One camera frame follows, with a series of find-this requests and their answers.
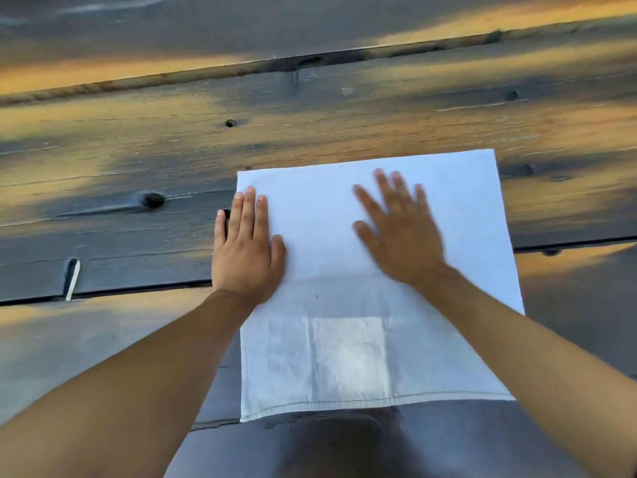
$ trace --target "hand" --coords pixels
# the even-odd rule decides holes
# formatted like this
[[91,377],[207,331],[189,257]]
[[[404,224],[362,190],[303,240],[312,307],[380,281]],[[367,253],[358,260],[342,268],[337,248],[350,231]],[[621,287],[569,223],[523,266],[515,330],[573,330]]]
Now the hand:
[[253,187],[238,192],[233,200],[226,235],[226,214],[215,221],[215,253],[212,258],[212,289],[246,297],[251,304],[266,302],[275,292],[285,271],[285,244],[281,235],[269,247],[267,199],[257,199],[255,215]]
[[363,221],[355,222],[354,230],[388,277],[427,292],[451,268],[445,262],[440,232],[429,214],[424,189],[416,185],[413,200],[400,173],[392,173],[394,188],[382,170],[377,169],[374,176],[389,212],[361,186],[354,186],[354,194],[377,232]]

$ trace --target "folded towel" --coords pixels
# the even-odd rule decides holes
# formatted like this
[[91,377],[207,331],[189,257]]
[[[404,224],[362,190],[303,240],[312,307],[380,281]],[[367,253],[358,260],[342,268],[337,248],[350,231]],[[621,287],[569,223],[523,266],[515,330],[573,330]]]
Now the folded towel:
[[242,421],[282,412],[513,397],[456,329],[386,277],[352,223],[373,171],[424,185],[448,262],[523,312],[492,150],[239,172],[269,202],[288,249],[275,295],[241,328]]

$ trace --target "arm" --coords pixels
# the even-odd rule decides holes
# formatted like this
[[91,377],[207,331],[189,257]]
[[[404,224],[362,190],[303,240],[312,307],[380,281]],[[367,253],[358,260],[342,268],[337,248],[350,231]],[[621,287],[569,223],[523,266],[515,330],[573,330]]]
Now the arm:
[[162,477],[243,321],[276,290],[267,202],[248,188],[215,223],[213,292],[192,312],[81,373],[0,428],[0,476]]
[[399,174],[376,177],[388,213],[354,191],[378,232],[354,229],[391,278],[416,289],[471,344],[521,406],[596,477],[634,476],[637,383],[482,292],[448,266],[424,191],[411,199]]

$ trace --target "white cloth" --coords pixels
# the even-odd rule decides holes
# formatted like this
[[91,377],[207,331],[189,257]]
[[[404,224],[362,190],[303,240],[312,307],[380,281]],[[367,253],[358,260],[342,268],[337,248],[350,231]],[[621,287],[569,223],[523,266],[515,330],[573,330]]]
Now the white cloth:
[[282,285],[241,328],[242,421],[282,412],[513,397],[463,337],[411,288],[387,278],[352,223],[377,200],[373,171],[422,183],[448,262],[523,312],[492,150],[238,174],[269,201],[288,249]]

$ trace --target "wooden table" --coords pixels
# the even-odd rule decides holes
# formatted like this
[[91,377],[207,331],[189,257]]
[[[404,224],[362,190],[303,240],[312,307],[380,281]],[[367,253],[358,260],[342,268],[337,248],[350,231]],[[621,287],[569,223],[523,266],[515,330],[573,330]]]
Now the wooden table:
[[[237,170],[475,148],[528,315],[637,375],[635,0],[249,1],[0,2],[0,421],[203,299]],[[581,473],[514,403],[233,424],[238,351],[169,476],[293,473],[335,433],[399,476]]]

